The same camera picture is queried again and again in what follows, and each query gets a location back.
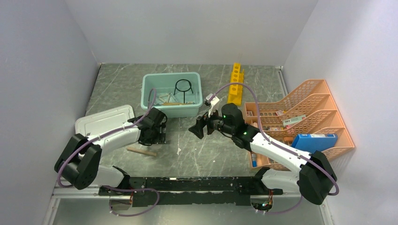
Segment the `mint green plastic bin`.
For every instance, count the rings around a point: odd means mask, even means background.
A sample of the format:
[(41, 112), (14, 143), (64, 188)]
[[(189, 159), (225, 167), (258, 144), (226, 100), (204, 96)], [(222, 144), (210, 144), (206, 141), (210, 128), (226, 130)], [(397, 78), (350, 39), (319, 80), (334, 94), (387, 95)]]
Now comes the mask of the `mint green plastic bin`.
[(154, 107), (169, 118), (195, 117), (203, 103), (201, 78), (196, 72), (146, 74), (142, 80), (141, 108), (147, 110), (156, 90)]

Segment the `black wire ring stand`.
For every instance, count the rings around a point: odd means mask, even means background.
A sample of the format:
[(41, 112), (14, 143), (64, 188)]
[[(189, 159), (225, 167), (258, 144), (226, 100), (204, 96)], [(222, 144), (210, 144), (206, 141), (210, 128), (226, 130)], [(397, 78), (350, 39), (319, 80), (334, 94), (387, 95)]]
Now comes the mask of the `black wire ring stand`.
[(192, 88), (191, 81), (189, 81), (187, 79), (177, 80), (177, 82), (175, 83), (175, 86), (174, 86), (173, 95), (176, 95), (176, 93), (178, 93), (178, 92), (183, 94), (183, 103), (186, 103), (186, 93), (190, 92), (191, 94), (193, 94), (193, 88)]

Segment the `yellow test tube rack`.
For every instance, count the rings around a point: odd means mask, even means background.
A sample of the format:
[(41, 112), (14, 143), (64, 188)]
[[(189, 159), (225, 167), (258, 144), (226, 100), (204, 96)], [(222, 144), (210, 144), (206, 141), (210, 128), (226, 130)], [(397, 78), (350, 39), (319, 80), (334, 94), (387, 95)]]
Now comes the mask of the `yellow test tube rack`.
[(237, 83), (243, 83), (243, 82), (244, 82), (244, 70), (241, 68), (240, 63), (234, 63), (230, 76), (230, 83), (233, 84), (229, 86), (227, 103), (234, 103), (237, 106), (241, 106), (243, 86)]

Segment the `amber rubber tubing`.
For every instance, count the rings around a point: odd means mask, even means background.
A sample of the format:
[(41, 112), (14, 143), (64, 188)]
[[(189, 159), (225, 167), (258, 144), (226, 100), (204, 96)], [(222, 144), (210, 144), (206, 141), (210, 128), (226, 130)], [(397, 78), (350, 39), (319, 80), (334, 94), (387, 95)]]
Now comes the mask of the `amber rubber tubing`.
[(198, 101), (196, 94), (189, 90), (186, 92), (174, 88), (158, 88), (148, 90), (143, 96), (143, 103), (149, 104), (154, 100), (154, 105), (193, 105)]

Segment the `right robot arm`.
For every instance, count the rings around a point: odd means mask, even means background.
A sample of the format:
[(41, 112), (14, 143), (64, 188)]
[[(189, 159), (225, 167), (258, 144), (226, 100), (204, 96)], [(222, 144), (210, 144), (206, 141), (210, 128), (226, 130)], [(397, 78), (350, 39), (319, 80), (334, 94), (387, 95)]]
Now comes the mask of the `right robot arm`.
[(199, 139), (218, 131), (237, 147), (264, 155), (287, 168), (286, 171), (265, 169), (253, 182), (258, 194), (265, 194), (270, 189), (299, 192), (309, 202), (321, 205), (327, 196), (340, 192), (337, 176), (322, 152), (298, 150), (268, 136), (246, 123), (235, 104), (226, 104), (220, 112), (211, 109), (199, 116), (189, 131)]

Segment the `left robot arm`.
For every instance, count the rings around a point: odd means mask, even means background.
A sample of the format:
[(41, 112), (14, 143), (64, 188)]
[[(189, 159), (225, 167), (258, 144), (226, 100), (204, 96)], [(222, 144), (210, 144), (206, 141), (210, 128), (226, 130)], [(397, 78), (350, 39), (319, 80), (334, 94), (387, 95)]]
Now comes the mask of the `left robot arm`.
[(102, 134), (84, 136), (78, 133), (71, 136), (54, 165), (59, 186), (65, 187), (61, 182), (64, 178), (69, 187), (78, 190), (100, 185), (111, 187), (118, 195), (127, 193), (131, 188), (130, 176), (117, 166), (101, 166), (101, 158), (134, 143), (144, 146), (164, 144), (167, 120), (165, 113), (151, 108), (144, 115), (129, 119)]

